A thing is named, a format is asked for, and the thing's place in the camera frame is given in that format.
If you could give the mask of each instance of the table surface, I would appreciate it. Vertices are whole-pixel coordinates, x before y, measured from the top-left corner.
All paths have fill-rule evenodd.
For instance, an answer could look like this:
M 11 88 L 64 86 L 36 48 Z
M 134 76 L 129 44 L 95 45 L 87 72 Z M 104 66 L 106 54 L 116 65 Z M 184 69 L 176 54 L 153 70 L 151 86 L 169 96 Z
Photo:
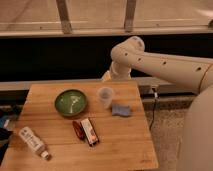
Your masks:
M 114 104 L 128 105 L 132 116 L 112 116 L 96 97 L 100 87 L 115 91 Z M 86 109 L 74 118 L 63 118 L 54 101 L 61 92 L 78 89 L 88 98 Z M 79 140 L 72 121 L 89 117 L 100 143 L 90 147 Z M 47 144 L 50 161 L 33 154 L 18 137 L 18 131 L 29 126 Z M 137 83 L 77 82 L 34 84 L 11 137 L 1 171 L 70 171 L 70 170 L 143 170 L 158 167 Z

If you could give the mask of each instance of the clear cup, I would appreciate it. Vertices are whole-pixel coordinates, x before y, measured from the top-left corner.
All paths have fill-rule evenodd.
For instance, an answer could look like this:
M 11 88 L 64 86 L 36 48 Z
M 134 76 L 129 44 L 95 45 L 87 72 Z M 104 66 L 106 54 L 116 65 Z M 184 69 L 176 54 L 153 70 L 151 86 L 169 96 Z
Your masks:
M 115 94 L 114 90 L 110 87 L 102 87 L 98 89 L 97 91 L 98 100 L 102 103 L 105 109 L 111 107 L 114 94 Z

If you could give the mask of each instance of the cable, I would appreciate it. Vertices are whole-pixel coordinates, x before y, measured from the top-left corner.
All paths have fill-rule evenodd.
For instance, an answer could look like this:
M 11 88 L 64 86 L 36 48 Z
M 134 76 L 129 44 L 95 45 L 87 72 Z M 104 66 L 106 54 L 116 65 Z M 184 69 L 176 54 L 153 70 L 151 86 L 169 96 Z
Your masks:
M 155 121 L 155 108 L 156 108 L 156 104 L 157 104 L 157 99 L 158 99 L 158 93 L 157 93 L 157 88 L 152 88 L 152 91 L 154 92 L 154 104 L 153 104 L 153 108 L 152 108 L 152 121 L 149 125 L 149 130 L 151 131 L 152 129 L 152 125 Z

